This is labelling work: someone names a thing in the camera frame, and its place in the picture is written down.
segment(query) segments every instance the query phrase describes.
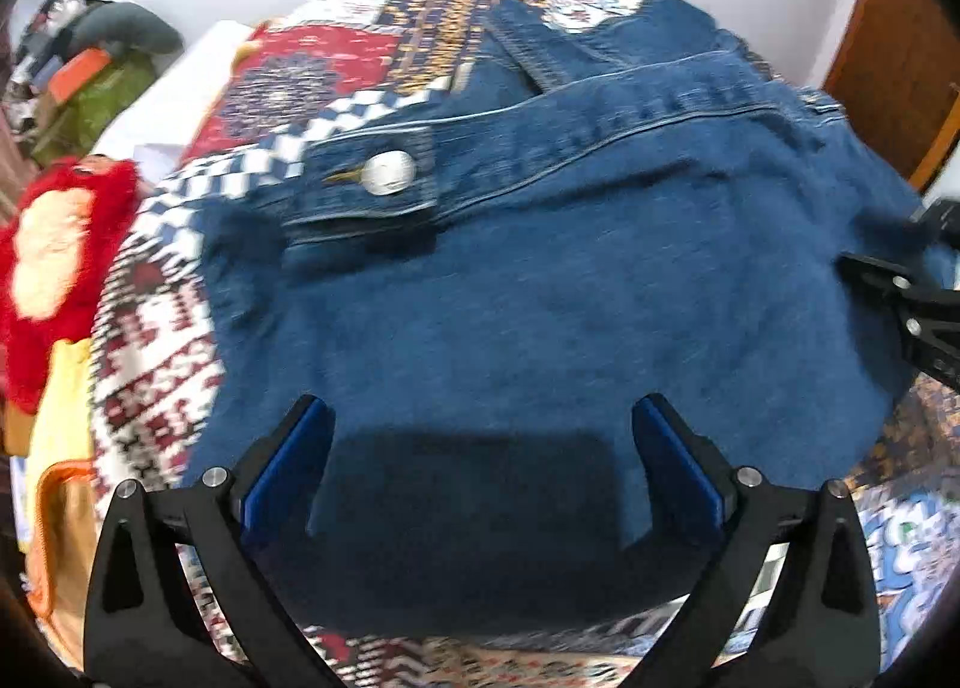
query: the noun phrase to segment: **yellow cloth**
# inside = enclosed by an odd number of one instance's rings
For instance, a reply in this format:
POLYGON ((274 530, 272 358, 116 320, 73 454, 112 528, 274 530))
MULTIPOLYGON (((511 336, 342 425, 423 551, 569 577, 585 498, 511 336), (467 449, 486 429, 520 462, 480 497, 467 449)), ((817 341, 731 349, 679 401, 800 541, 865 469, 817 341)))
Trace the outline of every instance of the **yellow cloth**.
POLYGON ((89 406, 90 340, 59 340, 50 353, 50 376, 40 398, 27 456, 26 511, 37 522, 37 484, 50 466, 93 457, 89 406))

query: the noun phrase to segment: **blue gripper pad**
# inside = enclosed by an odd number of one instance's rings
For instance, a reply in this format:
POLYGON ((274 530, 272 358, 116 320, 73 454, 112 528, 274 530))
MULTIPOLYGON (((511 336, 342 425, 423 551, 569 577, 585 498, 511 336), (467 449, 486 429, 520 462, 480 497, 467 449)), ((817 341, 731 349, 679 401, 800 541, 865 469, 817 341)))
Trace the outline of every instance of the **blue gripper pad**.
POLYGON ((280 427, 265 437, 264 444, 251 447, 237 464, 236 471, 240 472, 249 456, 253 462, 247 464, 248 468, 256 469, 263 462, 258 456, 272 452, 258 475, 248 472, 248 490, 241 494, 236 508, 243 527, 240 542, 245 549, 256 552, 270 544, 298 512, 301 522, 294 523, 293 528, 304 529, 330 453, 333 426, 333 410, 320 399, 301 397, 280 427))
POLYGON ((698 437, 659 393, 632 411, 634 443, 646 469, 650 500, 693 545, 715 545, 733 514, 731 467, 716 447, 698 437))

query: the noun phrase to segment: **red fabric patch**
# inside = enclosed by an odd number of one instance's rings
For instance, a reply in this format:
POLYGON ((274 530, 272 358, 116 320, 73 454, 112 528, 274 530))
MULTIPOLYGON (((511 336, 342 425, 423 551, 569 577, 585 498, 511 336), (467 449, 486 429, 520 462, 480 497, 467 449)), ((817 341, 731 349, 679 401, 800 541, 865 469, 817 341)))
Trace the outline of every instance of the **red fabric patch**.
POLYGON ((255 143, 273 128, 307 121, 338 97, 376 87, 400 36, 331 25, 253 31, 258 48, 234 68, 213 111, 184 152, 184 164, 255 143))
POLYGON ((0 231, 0 343, 7 348, 7 397, 25 413, 34 414, 47 383, 50 350, 59 338, 79 341, 90 336, 107 270, 136 214, 136 166, 129 160, 104 173, 77 172, 80 161, 56 161, 27 187, 17 205, 22 212, 43 193, 85 188, 93 193, 86 237, 80 250, 80 270, 64 304, 46 320, 18 317, 11 282, 16 266, 13 237, 19 215, 0 231))

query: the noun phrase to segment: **white sheet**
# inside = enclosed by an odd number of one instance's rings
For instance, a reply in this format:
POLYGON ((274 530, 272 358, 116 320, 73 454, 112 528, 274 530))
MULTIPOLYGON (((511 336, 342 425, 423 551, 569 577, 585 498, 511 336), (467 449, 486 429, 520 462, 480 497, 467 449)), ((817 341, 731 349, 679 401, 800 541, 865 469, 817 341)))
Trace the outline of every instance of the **white sheet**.
MULTIPOLYGON (((147 92, 112 121, 91 151, 126 160, 134 157, 138 146, 151 145, 162 148, 165 155, 179 158, 227 83, 234 54, 252 31, 228 20, 215 23, 147 92)), ((144 169, 152 173, 161 168, 155 164, 152 169, 146 165, 144 169)), ((155 182, 162 177, 144 178, 155 182)))

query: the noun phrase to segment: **wrinkled fabric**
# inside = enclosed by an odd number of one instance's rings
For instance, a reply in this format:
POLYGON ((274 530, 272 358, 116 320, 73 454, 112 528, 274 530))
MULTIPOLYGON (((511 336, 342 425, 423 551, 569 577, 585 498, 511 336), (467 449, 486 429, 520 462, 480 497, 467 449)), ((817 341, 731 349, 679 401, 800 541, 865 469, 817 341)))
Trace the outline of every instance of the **wrinkled fabric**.
POLYGON ((681 1, 575 37, 504 1, 462 92, 301 161, 200 209, 227 375, 186 479, 301 392, 337 411, 256 557, 295 619, 507 632, 674 598, 707 556, 652 528, 632 402, 661 391, 734 465, 818 487, 909 385, 834 262, 919 268, 917 196, 681 1), (392 150, 416 175, 374 196, 358 169, 392 150))

